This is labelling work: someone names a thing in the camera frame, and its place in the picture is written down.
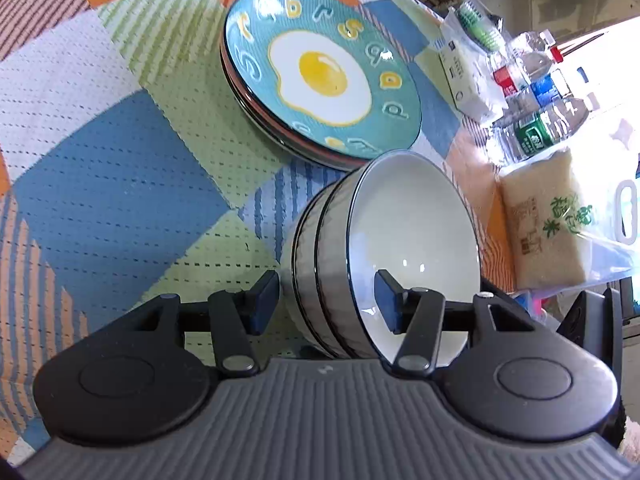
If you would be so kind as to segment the white bowl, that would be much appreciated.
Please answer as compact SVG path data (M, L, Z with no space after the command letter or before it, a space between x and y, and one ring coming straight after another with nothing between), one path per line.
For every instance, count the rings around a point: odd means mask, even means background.
M326 322L314 270L319 214L333 188L331 184L314 196L296 219L283 248L280 282L282 302L296 328L319 351L340 358L342 347Z
M377 359L380 352L359 314L349 266L349 215L362 175L358 170L341 178L322 200L314 233L314 279L330 333L346 356Z
M413 152L389 152L358 179L348 214L350 282L374 351L392 362L404 336L393 333L374 296L386 270L405 289L423 287L449 301L480 291L480 252L463 200L436 165Z

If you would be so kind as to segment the teal egg plate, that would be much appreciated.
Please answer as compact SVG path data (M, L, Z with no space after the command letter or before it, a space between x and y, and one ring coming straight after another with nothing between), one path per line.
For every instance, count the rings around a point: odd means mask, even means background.
M408 63L340 0L236 0L224 42L250 95L320 148L371 159L418 136L421 102Z

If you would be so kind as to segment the pink rabbit plate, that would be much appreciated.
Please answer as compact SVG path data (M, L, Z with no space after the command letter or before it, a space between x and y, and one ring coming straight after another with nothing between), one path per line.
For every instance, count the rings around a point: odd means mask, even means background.
M247 85L246 85L246 84L244 84L244 82L243 82L243 81L242 81L242 79L240 78L240 75L238 74L238 71L237 71L237 70L235 69L235 67L233 66L232 59L231 59L231 56L230 56L230 53L229 53L229 48L228 48L227 40L225 40L225 39L224 39L224 37L221 37L221 38L219 39L219 54L221 54L221 53L223 53L223 54L225 54L225 55L227 55L227 56L228 56L228 60L230 61L230 64L231 64L231 67L232 67L233 73L235 73L235 75L239 77L239 80L240 80L240 83L239 83L240 89L241 89L241 90L246 90L246 91L248 92L248 97L250 98L250 105L251 105L252 107L255 107L255 108L256 108L256 110L258 110L258 113L259 113L259 114L261 114L261 115L262 115L262 116L264 116L265 118L271 118L271 119L274 119L274 120L275 120L275 121L276 121L280 126L284 127L284 128L285 128L285 130L286 130L287 132L290 132L290 133L298 133L298 134L300 134L300 135L301 135L305 140L310 141L310 142L311 142L312 144L314 144L315 146L318 146L318 148L320 148L320 146L323 146L323 145L321 145L321 144L319 144L319 143L317 143L317 142L314 142L314 141L309 140L308 138L306 138L306 136L304 136L304 135L303 135L303 133L300 133L300 132L298 132L298 131L294 130L292 127L289 127L289 126L285 125L285 122L282 122L282 120L281 120L281 119L277 118L277 116L276 116L275 114L273 114L273 112L270 112L270 110L268 110L268 108L265 106L265 104L264 104L262 101L259 101L259 100L256 98L256 96L254 95L254 93L250 91L250 89L247 87ZM339 153L339 152L336 152L336 151L332 151L332 150L330 150L330 151L331 151L331 152L334 152L335 154L346 155L346 154L342 154L342 153Z

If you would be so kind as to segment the white sun plate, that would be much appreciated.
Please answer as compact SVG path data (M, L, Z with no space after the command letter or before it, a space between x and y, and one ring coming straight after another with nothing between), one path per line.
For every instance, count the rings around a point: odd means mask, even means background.
M224 76L227 79L229 88L231 89L236 102L242 108L245 115L255 125L256 129L261 131L270 141L277 144L279 148L283 148L290 154L303 159L305 162L313 162L314 164L325 166L335 170L349 171L362 167L365 159L335 154L323 146L315 146L310 141L305 140L298 133L290 133L280 126L274 119L265 118L258 113L255 107L250 105L250 98L246 90L241 90L239 77L233 73L228 56L221 53L220 64Z

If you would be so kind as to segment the bag of rice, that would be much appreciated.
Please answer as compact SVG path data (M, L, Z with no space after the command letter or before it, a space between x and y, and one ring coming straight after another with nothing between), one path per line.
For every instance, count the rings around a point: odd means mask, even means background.
M516 284L543 292L587 281L593 204L582 196L569 150L501 178Z

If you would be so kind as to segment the patchwork tablecloth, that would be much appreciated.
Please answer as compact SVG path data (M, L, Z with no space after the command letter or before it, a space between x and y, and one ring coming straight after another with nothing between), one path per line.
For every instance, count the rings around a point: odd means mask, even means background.
M218 40L234 0L1 0L1 454L47 441L41 365L163 292L186 301L278 266L292 222L338 172L245 117ZM340 0L408 60L416 150L473 211L482 267L514 289L485 133L460 115L419 0Z

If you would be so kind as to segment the green label water bottle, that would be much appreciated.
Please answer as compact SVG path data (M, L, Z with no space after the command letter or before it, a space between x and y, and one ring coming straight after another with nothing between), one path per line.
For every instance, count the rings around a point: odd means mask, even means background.
M597 108L589 98L570 96L526 114L510 125L499 127L497 141L503 165L524 162L574 136Z

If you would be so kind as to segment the white tissue pack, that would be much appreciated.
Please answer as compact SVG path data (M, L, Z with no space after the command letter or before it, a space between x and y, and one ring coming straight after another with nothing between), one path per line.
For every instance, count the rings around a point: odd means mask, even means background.
M508 104L483 55L448 40L439 57L459 112L483 127L503 118Z

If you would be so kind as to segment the blue label water bottle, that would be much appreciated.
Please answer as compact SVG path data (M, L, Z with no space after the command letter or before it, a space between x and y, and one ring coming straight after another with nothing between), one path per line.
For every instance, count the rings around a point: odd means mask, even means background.
M524 90L509 96L506 102L509 112L520 116L532 114L554 101L571 98L574 94L565 73L560 68L552 68L547 75L532 82Z

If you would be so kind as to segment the red label water bottle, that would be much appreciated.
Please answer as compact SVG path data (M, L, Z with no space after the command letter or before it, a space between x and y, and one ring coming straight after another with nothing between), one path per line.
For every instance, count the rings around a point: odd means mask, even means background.
M506 62L494 71L494 79L505 96L514 96L544 78L562 54L550 30L522 32L506 45Z

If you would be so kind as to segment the plastic basket with green items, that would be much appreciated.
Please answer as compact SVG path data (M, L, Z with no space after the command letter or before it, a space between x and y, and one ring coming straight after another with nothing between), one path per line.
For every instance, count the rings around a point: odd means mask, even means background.
M506 52L502 18L491 13L480 0L461 0L456 6L450 6L445 24L486 54Z

